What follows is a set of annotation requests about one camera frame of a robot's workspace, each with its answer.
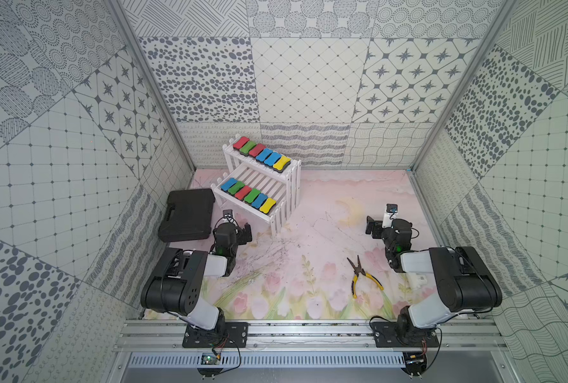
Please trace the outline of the blue eraser top shelf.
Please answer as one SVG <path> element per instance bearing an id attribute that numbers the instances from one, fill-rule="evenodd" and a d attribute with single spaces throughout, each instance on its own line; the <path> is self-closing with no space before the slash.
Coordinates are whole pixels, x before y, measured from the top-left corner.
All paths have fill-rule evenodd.
<path id="1" fill-rule="evenodd" d="M 263 162 L 268 167 L 274 167 L 274 165 L 282 158 L 282 155 L 277 152 L 272 152 Z"/>
<path id="2" fill-rule="evenodd" d="M 264 163 L 265 160 L 273 153 L 273 151 L 269 148 L 264 148 L 258 156 L 255 157 L 255 160 L 258 162 Z"/>

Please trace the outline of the yellow eraser top shelf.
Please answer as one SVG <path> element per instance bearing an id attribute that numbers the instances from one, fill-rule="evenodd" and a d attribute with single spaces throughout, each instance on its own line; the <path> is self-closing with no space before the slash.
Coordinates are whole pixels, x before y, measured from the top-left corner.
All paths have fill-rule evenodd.
<path id="1" fill-rule="evenodd" d="M 281 156 L 273 165 L 276 172 L 283 173 L 284 170 L 290 165 L 291 159 L 287 156 Z"/>

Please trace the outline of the red eraser top shelf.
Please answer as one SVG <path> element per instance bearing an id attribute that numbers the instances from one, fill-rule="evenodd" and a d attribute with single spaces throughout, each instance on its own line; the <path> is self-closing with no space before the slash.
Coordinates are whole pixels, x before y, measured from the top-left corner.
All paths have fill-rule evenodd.
<path id="1" fill-rule="evenodd" d="M 256 146 L 254 146 L 252 148 L 252 150 L 249 151 L 249 156 L 256 158 L 257 156 L 260 155 L 260 153 L 266 148 L 265 145 L 263 144 L 257 144 Z"/>
<path id="2" fill-rule="evenodd" d="M 241 150 L 243 146 L 245 146 L 250 139 L 248 137 L 240 137 L 234 144 L 233 148 L 235 150 Z"/>

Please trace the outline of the green eraser top shelf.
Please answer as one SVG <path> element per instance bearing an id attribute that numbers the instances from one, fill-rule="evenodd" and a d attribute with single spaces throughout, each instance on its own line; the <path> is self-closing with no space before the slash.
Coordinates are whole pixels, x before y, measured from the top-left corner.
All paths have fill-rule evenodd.
<path id="1" fill-rule="evenodd" d="M 242 148 L 239 149 L 240 153 L 244 156 L 249 156 L 250 155 L 250 151 L 253 150 L 256 147 L 257 143 L 254 142 L 253 140 L 249 140 L 247 141 L 247 143 L 245 143 L 245 145 L 242 146 Z"/>

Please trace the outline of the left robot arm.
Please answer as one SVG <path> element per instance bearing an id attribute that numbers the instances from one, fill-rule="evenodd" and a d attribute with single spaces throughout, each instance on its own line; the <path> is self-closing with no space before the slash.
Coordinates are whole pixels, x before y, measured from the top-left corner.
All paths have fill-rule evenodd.
<path id="1" fill-rule="evenodd" d="M 227 277 L 234 271 L 240 246 L 253 240 L 251 226 L 227 221 L 215 228 L 208 252 L 168 247 L 140 294 L 145 309 L 171 314 L 197 330 L 223 335 L 223 311 L 200 297 L 205 277 Z"/>

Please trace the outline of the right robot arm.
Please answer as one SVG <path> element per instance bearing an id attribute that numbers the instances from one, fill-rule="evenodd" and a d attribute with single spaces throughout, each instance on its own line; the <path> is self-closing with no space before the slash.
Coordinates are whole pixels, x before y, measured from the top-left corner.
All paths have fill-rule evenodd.
<path id="1" fill-rule="evenodd" d="M 397 319 L 400 337 L 411 331 L 429 331 L 459 314 L 490 312 L 502 303 L 502 290 L 473 247 L 411 249 L 412 223 L 394 219 L 387 227 L 367 218 L 365 233 L 385 245 L 385 257 L 400 274 L 431 274 L 436 292 L 421 303 L 405 306 Z"/>

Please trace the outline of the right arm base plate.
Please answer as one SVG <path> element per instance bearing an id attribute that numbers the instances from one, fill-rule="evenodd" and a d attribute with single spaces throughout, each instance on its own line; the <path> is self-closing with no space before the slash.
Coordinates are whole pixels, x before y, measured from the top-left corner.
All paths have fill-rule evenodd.
<path id="1" fill-rule="evenodd" d="M 433 348 L 440 345 L 439 336 L 434 330 L 400 330 L 394 322 L 375 321 L 369 324 L 377 348 Z"/>

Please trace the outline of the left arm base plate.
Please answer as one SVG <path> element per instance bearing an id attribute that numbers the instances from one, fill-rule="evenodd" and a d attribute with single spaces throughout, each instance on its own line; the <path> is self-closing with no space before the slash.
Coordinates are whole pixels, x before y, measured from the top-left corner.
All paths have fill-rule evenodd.
<path id="1" fill-rule="evenodd" d="M 184 349 L 245 348 L 249 330 L 248 322 L 222 322 L 213 330 L 187 326 L 183 338 Z"/>

